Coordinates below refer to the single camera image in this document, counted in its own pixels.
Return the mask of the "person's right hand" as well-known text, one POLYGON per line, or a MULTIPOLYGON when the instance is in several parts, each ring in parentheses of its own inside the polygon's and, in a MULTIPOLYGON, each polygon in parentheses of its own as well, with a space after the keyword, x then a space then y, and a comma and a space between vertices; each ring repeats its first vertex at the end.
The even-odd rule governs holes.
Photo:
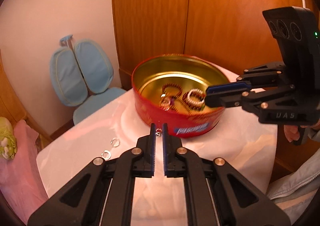
MULTIPOLYGON (((298 128, 299 126, 296 125, 284 125, 285 137, 290 143, 299 140, 300 133, 298 128)), ((319 121, 315 125, 310 126, 310 128, 312 131, 319 132, 319 121)))

